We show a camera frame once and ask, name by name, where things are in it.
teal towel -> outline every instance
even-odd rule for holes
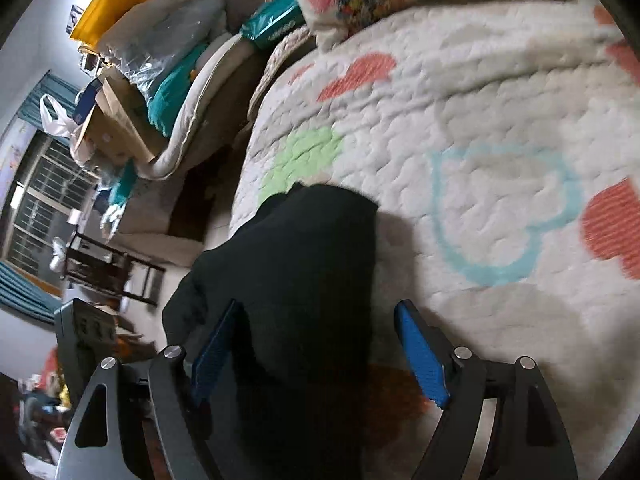
[[[109,205],[124,204],[129,199],[131,190],[133,189],[137,179],[138,174],[136,173],[136,165],[134,164],[133,159],[130,158],[124,165],[124,168],[122,168],[115,186],[111,188],[111,192],[109,193]]]
[[[189,77],[191,70],[196,66],[196,61],[206,48],[207,45],[205,44],[200,44],[194,48],[187,57],[171,70],[170,74],[158,87],[156,95],[149,101],[149,122],[155,126],[156,130],[162,132],[165,137],[171,137],[175,120],[178,118],[182,103],[187,98],[191,87],[191,79]]]

cardboard box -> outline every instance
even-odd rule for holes
[[[148,122],[144,97],[116,68],[105,70],[95,102],[117,125],[113,136],[119,137],[120,147],[126,147],[136,160],[151,162],[166,149],[167,139]]]
[[[116,166],[124,165],[131,157],[127,145],[123,142],[126,136],[112,119],[102,113],[99,107],[89,112],[82,124],[78,143],[84,138],[91,141],[95,147],[103,152]]]

bed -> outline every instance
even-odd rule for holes
[[[380,384],[415,390],[392,322],[409,298],[483,358],[532,356],[580,478],[597,478],[640,413],[639,84],[593,2],[399,12],[276,79],[230,232],[296,181],[375,200]],[[396,406],[364,451],[367,478],[410,478],[440,414],[417,394]],[[487,401],[465,478],[477,477],[491,420]]]

clear plastic bag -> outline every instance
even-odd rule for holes
[[[104,33],[98,51],[148,102],[169,72],[207,37],[224,7],[224,0],[147,0]]]

black cloth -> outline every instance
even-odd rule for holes
[[[168,343],[184,344],[231,299],[244,305],[244,351],[210,398],[226,480],[362,476],[376,210],[345,189],[295,185],[203,253],[165,307]]]

